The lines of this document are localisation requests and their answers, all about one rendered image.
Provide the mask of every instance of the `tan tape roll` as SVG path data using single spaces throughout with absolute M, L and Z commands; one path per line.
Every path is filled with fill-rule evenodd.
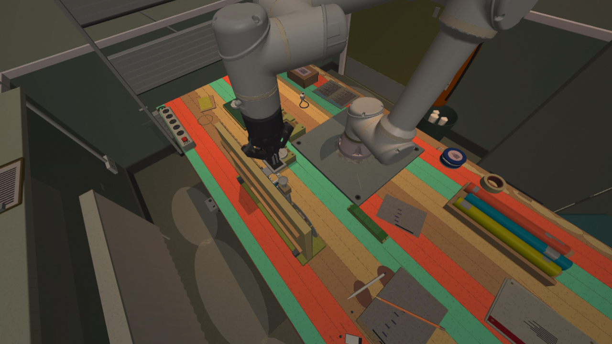
M 480 179 L 480 186 L 490 193 L 500 193 L 506 189 L 506 181 L 497 174 L 489 173 Z

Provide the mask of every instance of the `blue tube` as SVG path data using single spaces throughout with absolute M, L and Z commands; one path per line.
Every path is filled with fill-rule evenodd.
M 504 228 L 509 230 L 512 234 L 518 236 L 521 240 L 525 241 L 527 245 L 530 245 L 536 251 L 544 254 L 545 256 L 547 256 L 547 258 L 554 261 L 558 266 L 561 267 L 562 270 L 567 270 L 572 267 L 573 262 L 571 260 L 567 259 L 565 256 L 555 251 L 552 247 L 546 245 L 540 239 L 536 238 L 533 234 L 523 229 L 523 227 L 517 225 L 511 219 L 508 219 L 499 211 L 493 209 L 493 207 L 482 201 L 480 198 L 476 197 L 473 193 L 470 193 L 469 195 L 465 196 L 465 200 L 470 202 L 476 208 L 480 209 L 480 211 L 482 211 L 495 222 L 499 223 Z

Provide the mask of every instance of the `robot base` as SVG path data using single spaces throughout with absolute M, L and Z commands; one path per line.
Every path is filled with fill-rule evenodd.
M 293 141 L 293 147 L 351 202 L 361 205 L 424 150 L 419 147 L 418 151 L 413 151 L 404 159 L 388 166 L 379 163 L 373 155 L 363 160 L 351 160 L 338 149 L 338 141 L 345 130 L 346 116 L 344 109 Z

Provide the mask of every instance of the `metal knob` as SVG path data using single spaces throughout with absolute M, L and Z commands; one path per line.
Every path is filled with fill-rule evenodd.
M 289 182 L 289 178 L 285 176 L 278 177 L 278 184 L 282 187 L 287 187 L 287 183 Z

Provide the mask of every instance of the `framed document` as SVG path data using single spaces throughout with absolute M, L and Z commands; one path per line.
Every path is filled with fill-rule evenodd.
M 24 160 L 19 158 L 0 166 L 0 213 L 23 200 Z

